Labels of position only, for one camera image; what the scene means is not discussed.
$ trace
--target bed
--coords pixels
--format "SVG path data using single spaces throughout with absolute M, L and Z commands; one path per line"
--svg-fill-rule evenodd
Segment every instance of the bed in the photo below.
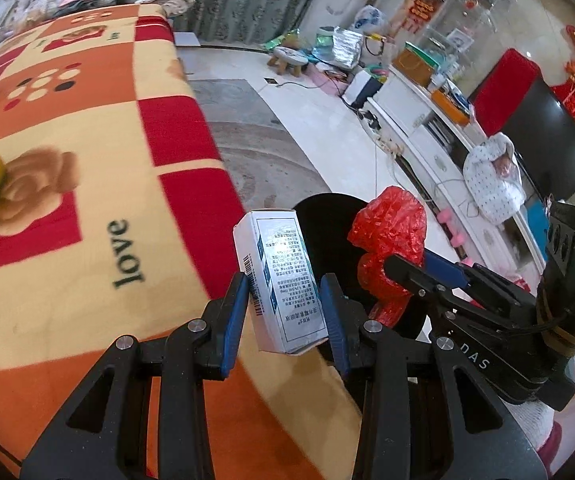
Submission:
M 155 5 L 1 44 L 0 156 L 0 447 L 22 460 L 118 336 L 167 334 L 223 295 L 244 210 Z M 217 478 L 348 478 L 360 413 L 337 374 L 259 352 L 249 319 L 239 357 L 206 384 Z

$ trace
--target tv stand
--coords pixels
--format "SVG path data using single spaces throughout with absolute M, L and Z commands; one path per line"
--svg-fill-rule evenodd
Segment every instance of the tv stand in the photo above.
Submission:
M 545 260 L 527 219 L 519 212 L 494 226 L 479 213 L 463 179 L 465 158 L 485 137 L 450 121 L 426 89 L 394 67 L 389 70 L 383 88 L 362 109 L 363 129 L 386 153 L 400 153 L 397 162 L 432 200 L 435 213 L 452 211 L 447 227 L 463 234 L 461 259 L 472 258 L 504 276 L 519 274 L 535 294 Z

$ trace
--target white box on floor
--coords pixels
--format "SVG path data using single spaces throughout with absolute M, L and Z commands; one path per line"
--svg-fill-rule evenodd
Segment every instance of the white box on floor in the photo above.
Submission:
M 249 212 L 234 227 L 234 245 L 250 279 L 259 348 L 299 355 L 325 341 L 327 327 L 296 212 Z

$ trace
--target tv screen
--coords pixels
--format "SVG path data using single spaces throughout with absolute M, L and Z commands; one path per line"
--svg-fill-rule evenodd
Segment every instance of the tv screen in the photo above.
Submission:
M 575 119 L 549 86 L 537 78 L 501 130 L 541 199 L 575 193 Z

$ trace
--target stool leg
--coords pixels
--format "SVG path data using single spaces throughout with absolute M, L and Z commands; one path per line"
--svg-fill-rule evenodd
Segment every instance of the stool leg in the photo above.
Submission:
M 277 68 L 277 74 L 283 75 L 288 69 L 287 61 L 279 61 L 279 67 Z

